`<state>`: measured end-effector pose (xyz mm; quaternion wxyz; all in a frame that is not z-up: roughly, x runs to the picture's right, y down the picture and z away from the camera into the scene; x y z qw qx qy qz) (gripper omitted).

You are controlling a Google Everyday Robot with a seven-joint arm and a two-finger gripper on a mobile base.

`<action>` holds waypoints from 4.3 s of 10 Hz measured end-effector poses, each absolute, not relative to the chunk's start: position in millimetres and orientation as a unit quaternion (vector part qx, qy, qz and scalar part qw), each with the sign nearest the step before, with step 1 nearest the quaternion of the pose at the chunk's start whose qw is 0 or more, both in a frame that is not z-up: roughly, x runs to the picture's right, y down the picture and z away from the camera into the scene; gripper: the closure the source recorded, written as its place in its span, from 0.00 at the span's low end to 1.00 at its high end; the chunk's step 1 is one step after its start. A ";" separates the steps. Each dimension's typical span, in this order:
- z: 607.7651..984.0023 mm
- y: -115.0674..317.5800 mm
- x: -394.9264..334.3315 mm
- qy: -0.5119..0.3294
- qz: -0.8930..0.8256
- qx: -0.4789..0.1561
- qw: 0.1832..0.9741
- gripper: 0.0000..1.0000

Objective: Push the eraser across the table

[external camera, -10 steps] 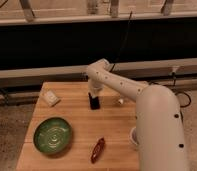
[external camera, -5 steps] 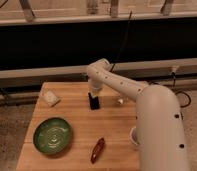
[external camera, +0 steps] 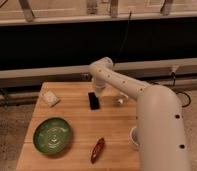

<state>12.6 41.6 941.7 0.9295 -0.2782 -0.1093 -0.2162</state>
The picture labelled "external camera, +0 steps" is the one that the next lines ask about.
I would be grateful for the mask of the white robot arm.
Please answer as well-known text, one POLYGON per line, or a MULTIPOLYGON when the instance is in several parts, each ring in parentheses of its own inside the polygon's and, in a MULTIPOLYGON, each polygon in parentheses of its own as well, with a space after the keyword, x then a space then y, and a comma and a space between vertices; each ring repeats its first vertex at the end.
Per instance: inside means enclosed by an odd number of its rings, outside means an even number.
POLYGON ((137 143, 141 171, 191 171, 182 104, 170 88, 113 70, 104 57, 89 65, 96 95, 109 84, 136 101, 137 143))

